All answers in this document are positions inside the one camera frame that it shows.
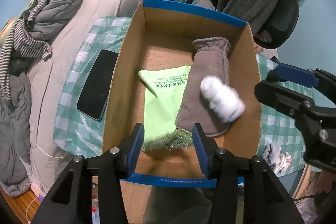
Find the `blue gripper pad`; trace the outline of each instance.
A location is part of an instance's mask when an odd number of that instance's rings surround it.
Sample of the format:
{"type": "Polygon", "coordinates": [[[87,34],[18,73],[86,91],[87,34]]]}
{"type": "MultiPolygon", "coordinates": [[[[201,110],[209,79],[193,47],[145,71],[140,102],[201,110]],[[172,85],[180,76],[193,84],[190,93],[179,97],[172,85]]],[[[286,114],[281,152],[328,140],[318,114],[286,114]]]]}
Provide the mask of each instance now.
{"type": "Polygon", "coordinates": [[[138,131],[136,133],[136,137],[133,143],[133,146],[130,150],[130,153],[128,155],[127,158],[127,174],[130,176],[132,173],[134,173],[135,168],[137,166],[137,162],[139,159],[139,155],[141,152],[141,147],[143,144],[143,140],[144,140],[144,136],[145,136],[145,128],[143,126],[143,124],[139,124],[139,128],[138,131]]]}
{"type": "Polygon", "coordinates": [[[206,154],[203,142],[201,140],[200,134],[195,124],[192,130],[192,137],[193,137],[194,147],[196,150],[199,166],[201,168],[201,172],[205,175],[206,178],[208,178],[209,158],[208,158],[208,155],[206,154]]]}
{"type": "Polygon", "coordinates": [[[290,81],[307,88],[313,88],[319,81],[314,74],[308,70],[293,67],[286,64],[280,64],[276,67],[279,78],[290,81]]]}

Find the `mattress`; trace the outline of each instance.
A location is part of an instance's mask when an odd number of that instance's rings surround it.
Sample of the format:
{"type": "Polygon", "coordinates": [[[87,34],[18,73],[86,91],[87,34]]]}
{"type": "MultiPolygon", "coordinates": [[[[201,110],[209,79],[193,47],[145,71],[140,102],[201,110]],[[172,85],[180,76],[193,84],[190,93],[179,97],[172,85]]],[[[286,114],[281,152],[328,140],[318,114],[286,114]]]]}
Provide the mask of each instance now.
{"type": "Polygon", "coordinates": [[[83,0],[75,16],[52,41],[52,57],[46,62],[37,59],[29,70],[33,169],[30,179],[44,193],[48,192],[73,157],[53,142],[53,131],[62,88],[79,47],[98,18],[132,17],[140,2],[141,0],[83,0]]]}

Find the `rolled white sock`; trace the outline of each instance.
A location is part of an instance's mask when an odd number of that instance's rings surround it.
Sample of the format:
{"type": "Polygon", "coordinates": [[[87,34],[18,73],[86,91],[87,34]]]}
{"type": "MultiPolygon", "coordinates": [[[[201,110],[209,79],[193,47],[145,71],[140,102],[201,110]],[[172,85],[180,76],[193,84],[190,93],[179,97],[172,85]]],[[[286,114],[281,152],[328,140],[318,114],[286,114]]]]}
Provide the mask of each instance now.
{"type": "Polygon", "coordinates": [[[223,84],[216,76],[204,77],[201,82],[201,93],[223,123],[233,122],[245,111],[245,104],[237,91],[223,84]]]}

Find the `smartphone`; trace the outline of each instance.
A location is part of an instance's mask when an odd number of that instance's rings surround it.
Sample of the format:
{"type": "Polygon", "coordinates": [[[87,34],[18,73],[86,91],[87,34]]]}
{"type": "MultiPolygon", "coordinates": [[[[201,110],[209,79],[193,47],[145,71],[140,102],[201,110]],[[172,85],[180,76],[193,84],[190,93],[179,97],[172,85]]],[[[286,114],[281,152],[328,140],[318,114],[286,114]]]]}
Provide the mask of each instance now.
{"type": "Polygon", "coordinates": [[[101,50],[77,102],[77,109],[100,121],[103,117],[118,53],[101,50]]]}

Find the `bolt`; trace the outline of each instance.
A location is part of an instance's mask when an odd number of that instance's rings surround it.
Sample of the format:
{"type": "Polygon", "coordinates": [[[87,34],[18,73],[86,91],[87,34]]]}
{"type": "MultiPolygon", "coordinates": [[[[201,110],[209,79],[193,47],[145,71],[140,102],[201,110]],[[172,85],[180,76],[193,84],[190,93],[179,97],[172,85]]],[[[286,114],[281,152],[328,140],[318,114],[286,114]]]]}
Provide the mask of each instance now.
{"type": "Polygon", "coordinates": [[[328,132],[325,129],[321,129],[319,131],[319,135],[320,135],[320,138],[324,141],[328,138],[328,132]]]}
{"type": "Polygon", "coordinates": [[[260,157],[258,157],[257,155],[254,155],[252,159],[255,160],[256,162],[261,162],[260,157]]]}
{"type": "Polygon", "coordinates": [[[73,161],[75,161],[75,162],[80,162],[82,159],[83,159],[82,155],[76,155],[76,156],[73,157],[73,161]]]}
{"type": "Polygon", "coordinates": [[[291,109],[289,110],[289,115],[290,115],[291,117],[293,117],[294,114],[295,114],[295,110],[294,110],[293,108],[291,108],[291,109]]]}
{"type": "Polygon", "coordinates": [[[117,147],[113,147],[113,148],[110,149],[111,154],[117,154],[117,153],[119,153],[119,151],[120,151],[120,149],[117,148],[117,147]]]}
{"type": "Polygon", "coordinates": [[[303,104],[304,104],[306,107],[311,107],[311,102],[310,102],[310,101],[304,100],[304,101],[303,101],[303,104]]]}
{"type": "Polygon", "coordinates": [[[217,148],[216,151],[217,151],[218,154],[221,154],[221,155],[226,153],[226,149],[224,149],[223,147],[217,148]]]}

